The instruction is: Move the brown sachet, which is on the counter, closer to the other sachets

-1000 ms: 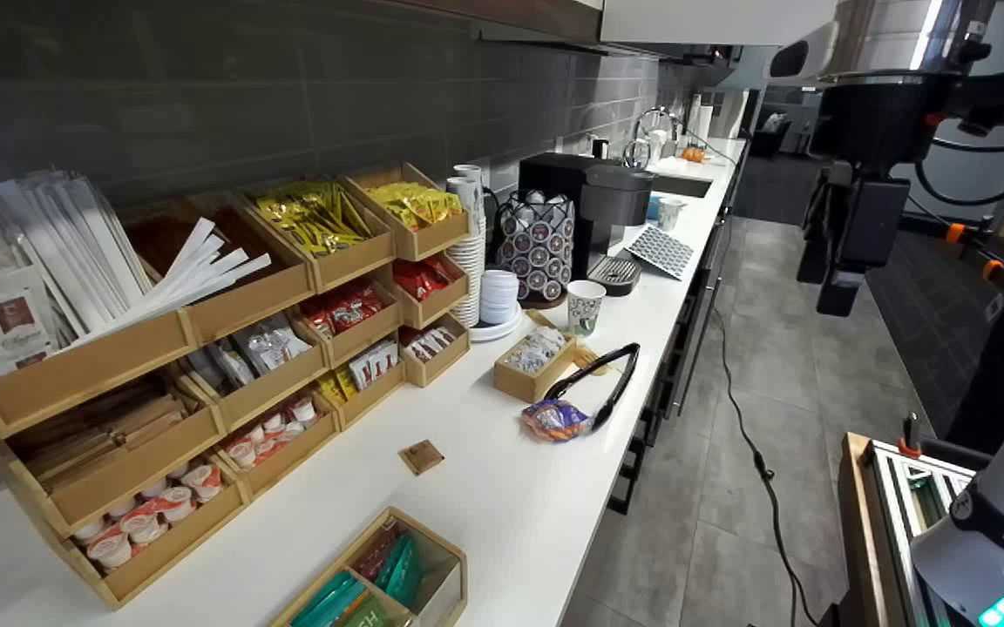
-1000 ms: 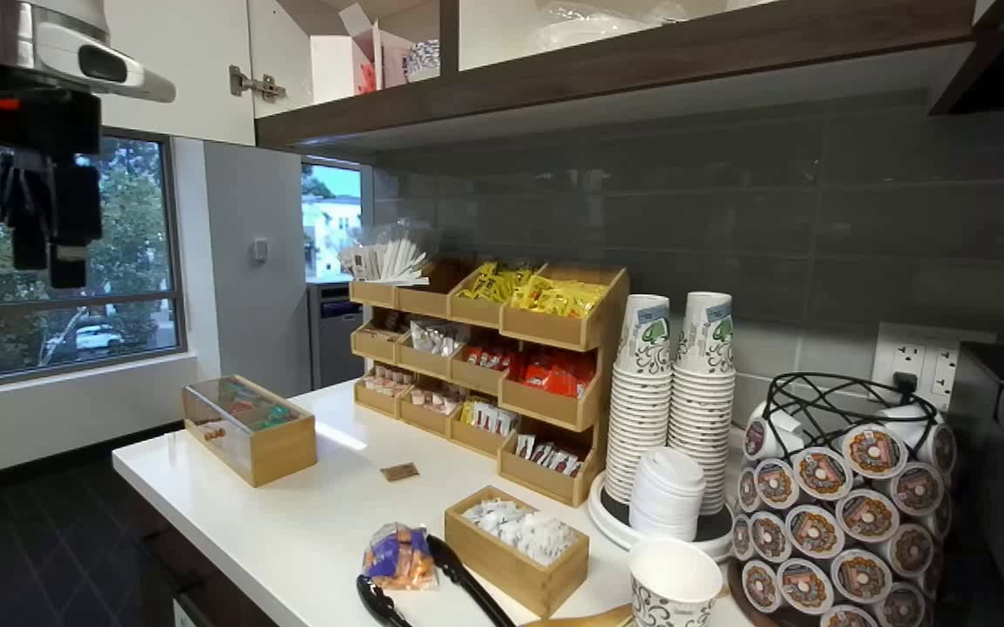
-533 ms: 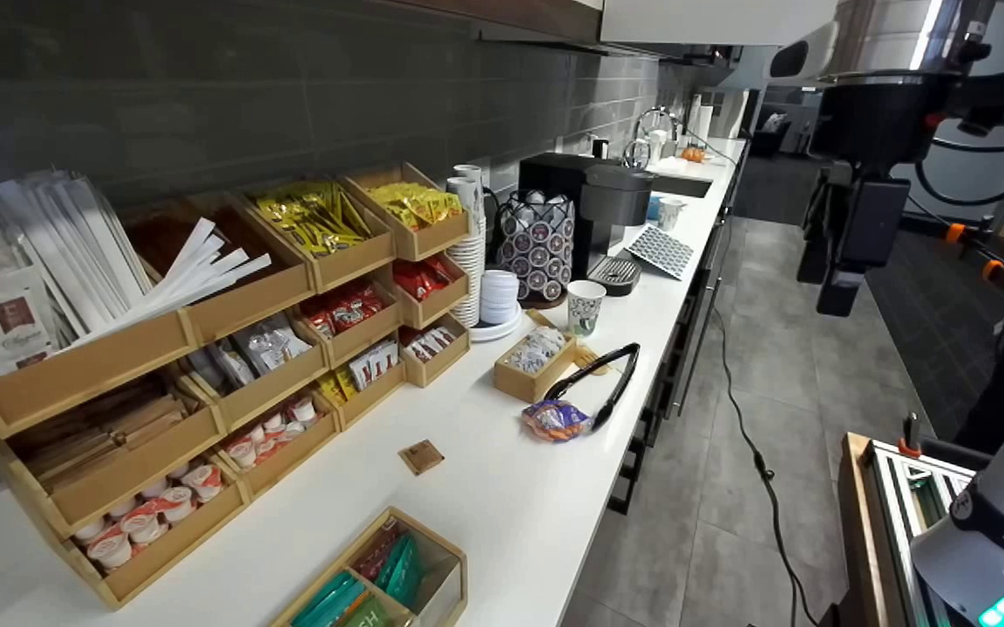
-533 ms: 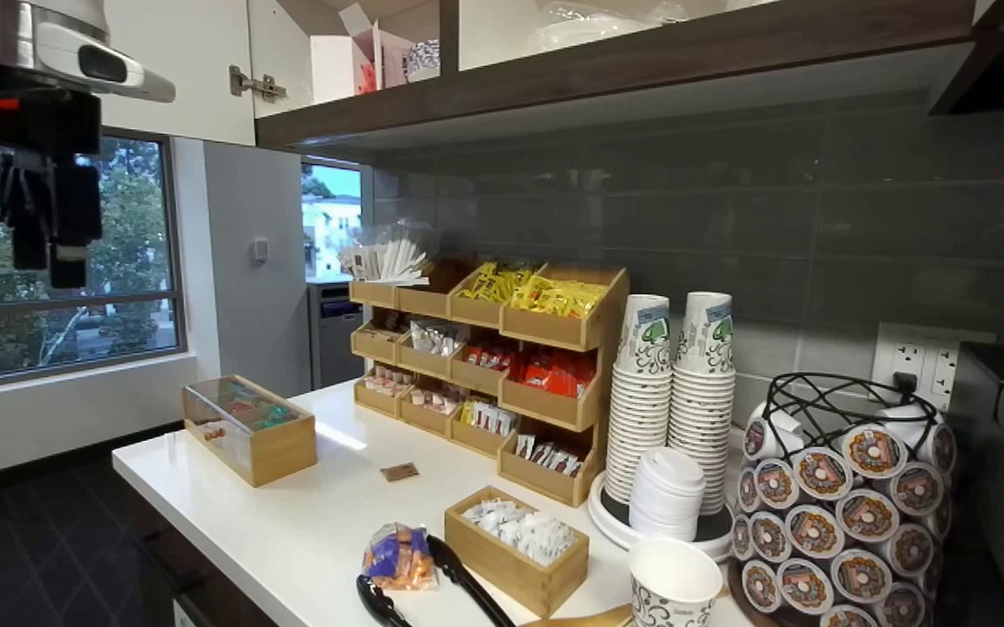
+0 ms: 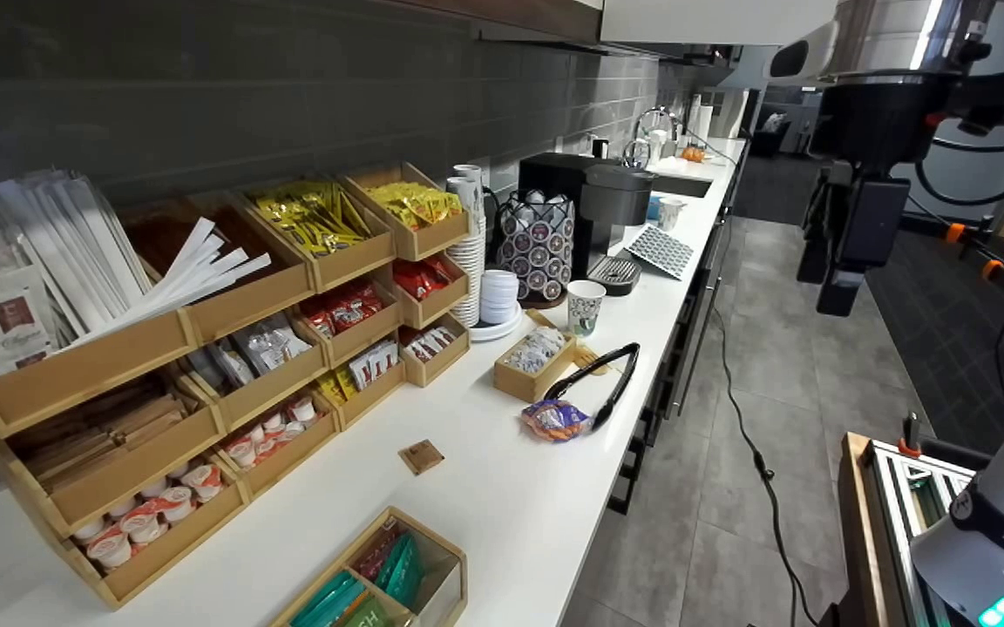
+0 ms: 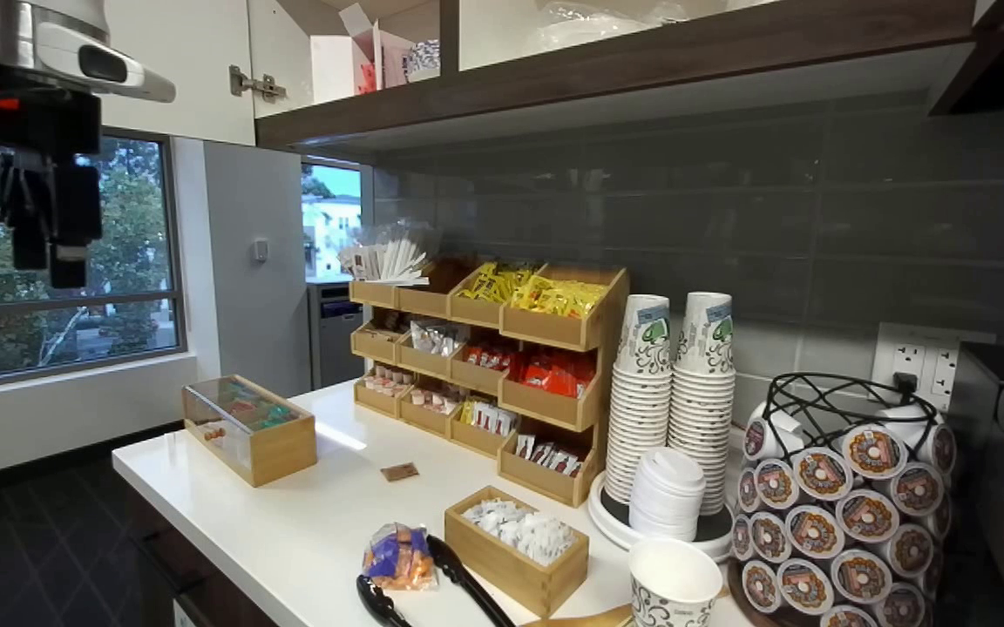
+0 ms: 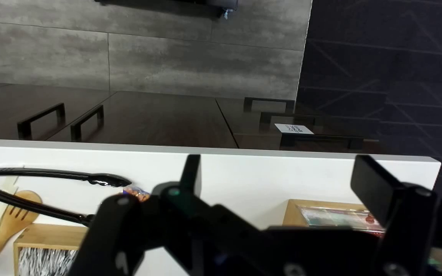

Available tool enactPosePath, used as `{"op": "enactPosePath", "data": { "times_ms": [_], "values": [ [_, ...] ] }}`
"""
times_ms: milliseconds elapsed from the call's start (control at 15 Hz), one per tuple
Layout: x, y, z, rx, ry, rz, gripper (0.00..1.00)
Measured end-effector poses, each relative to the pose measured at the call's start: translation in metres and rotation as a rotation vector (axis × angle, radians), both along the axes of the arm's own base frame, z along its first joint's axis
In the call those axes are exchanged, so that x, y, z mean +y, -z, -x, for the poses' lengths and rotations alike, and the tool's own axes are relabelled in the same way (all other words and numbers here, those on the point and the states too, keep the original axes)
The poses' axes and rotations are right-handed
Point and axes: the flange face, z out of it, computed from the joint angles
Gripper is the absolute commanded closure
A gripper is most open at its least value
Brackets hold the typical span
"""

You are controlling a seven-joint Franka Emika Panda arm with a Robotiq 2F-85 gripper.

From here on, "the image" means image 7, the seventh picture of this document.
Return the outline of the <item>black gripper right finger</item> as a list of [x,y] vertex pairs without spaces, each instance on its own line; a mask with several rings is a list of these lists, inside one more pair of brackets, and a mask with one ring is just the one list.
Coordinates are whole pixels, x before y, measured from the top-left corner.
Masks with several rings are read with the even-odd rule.
[[370,155],[358,155],[350,187],[386,228],[376,253],[383,276],[426,276],[439,198],[418,184],[404,184]]

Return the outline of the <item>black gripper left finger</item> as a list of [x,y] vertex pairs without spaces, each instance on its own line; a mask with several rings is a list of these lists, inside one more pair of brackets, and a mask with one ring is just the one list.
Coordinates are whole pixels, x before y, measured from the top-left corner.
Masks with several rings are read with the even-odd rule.
[[189,155],[180,178],[180,185],[194,195],[201,193],[201,156]]

